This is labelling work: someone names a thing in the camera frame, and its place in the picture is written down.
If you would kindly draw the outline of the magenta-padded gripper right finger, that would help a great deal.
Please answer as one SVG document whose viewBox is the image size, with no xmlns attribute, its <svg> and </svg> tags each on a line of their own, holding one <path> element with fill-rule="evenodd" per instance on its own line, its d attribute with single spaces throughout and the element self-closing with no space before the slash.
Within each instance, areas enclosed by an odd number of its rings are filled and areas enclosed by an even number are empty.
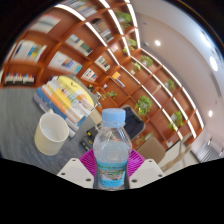
<svg viewBox="0 0 224 224">
<path fill-rule="evenodd" d="M 130 189 L 140 188 L 163 178 L 165 174 L 153 159 L 145 159 L 133 150 L 127 162 L 127 178 Z"/>
</svg>

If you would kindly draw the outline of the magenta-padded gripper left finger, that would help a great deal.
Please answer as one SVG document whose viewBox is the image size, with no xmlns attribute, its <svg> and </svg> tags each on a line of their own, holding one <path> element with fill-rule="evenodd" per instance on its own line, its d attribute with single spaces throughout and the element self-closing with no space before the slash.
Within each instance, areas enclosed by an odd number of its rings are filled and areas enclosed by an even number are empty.
<svg viewBox="0 0 224 224">
<path fill-rule="evenodd" d="M 80 158 L 71 158 L 59 171 L 58 176 L 78 186 L 92 189 L 96 173 L 94 152 L 89 150 Z"/>
</svg>

